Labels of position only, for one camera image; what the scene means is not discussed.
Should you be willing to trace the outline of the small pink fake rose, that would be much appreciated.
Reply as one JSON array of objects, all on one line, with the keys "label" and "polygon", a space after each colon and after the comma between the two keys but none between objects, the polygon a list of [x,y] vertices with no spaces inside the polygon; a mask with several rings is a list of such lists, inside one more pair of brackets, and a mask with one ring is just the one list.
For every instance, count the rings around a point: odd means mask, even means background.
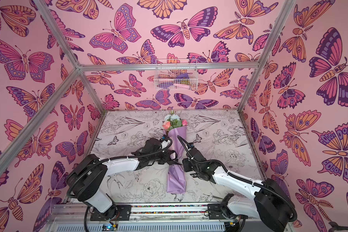
[{"label": "small pink fake rose", "polygon": [[186,119],[182,120],[182,126],[187,126],[188,125],[188,122]]}]

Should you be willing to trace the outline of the black printed ribbon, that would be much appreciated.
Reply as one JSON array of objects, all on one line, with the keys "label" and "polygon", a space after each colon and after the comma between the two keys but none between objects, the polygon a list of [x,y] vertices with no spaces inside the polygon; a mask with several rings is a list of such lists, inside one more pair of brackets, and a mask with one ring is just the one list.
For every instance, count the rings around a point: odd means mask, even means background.
[{"label": "black printed ribbon", "polygon": [[182,165],[178,162],[178,155],[174,150],[167,151],[166,162],[169,165]]}]

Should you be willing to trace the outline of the orange pink fake rose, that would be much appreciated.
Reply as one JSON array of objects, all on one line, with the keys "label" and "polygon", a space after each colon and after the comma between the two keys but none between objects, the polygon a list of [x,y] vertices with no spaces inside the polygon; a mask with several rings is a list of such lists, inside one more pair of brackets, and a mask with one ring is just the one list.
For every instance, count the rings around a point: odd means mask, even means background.
[{"label": "orange pink fake rose", "polygon": [[171,122],[165,121],[163,124],[163,128],[168,131],[170,127],[171,127]]}]

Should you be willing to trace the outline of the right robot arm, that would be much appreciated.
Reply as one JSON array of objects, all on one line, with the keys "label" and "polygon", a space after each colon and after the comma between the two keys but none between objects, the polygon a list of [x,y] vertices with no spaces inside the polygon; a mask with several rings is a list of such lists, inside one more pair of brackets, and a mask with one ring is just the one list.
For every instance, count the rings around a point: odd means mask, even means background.
[{"label": "right robot arm", "polygon": [[294,204],[282,188],[272,179],[265,181],[248,178],[226,169],[219,160],[207,160],[196,148],[185,147],[183,159],[185,172],[193,178],[226,186],[247,198],[238,200],[233,193],[208,207],[209,214],[219,213],[226,219],[260,219],[274,232],[283,232],[289,222],[297,220]]}]

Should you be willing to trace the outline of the white fake flower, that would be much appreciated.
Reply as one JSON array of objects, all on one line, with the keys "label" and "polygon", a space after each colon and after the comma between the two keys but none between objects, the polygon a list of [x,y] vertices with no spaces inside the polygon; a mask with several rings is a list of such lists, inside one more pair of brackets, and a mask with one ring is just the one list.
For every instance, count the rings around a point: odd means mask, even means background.
[{"label": "white fake flower", "polygon": [[175,111],[170,111],[165,117],[164,121],[181,120],[180,116]]}]

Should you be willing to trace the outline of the purple pink wrapping paper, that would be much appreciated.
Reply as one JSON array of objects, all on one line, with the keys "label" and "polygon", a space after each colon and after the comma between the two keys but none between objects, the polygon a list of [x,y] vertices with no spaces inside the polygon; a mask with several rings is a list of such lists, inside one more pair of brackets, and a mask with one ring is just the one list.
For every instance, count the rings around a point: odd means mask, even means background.
[{"label": "purple pink wrapping paper", "polygon": [[[181,126],[170,130],[163,130],[173,140],[171,149],[174,150],[178,158],[181,159],[184,147],[181,145],[177,136],[179,135],[186,140],[187,127]],[[186,192],[186,180],[182,165],[170,165],[167,177],[167,192],[171,194],[184,194]]]}]

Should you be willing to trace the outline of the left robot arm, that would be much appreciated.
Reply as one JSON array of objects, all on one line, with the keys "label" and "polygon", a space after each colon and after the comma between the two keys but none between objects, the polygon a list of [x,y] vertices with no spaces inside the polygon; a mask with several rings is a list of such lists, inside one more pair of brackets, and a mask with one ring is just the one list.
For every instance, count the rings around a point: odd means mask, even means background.
[{"label": "left robot arm", "polygon": [[130,155],[102,159],[90,154],[67,176],[69,189],[66,196],[93,208],[101,219],[115,219],[118,208],[112,197],[102,190],[103,180],[122,172],[141,170],[155,163],[178,164],[175,151],[170,149],[172,144],[173,140],[164,135],[161,139],[146,140],[142,148]]}]

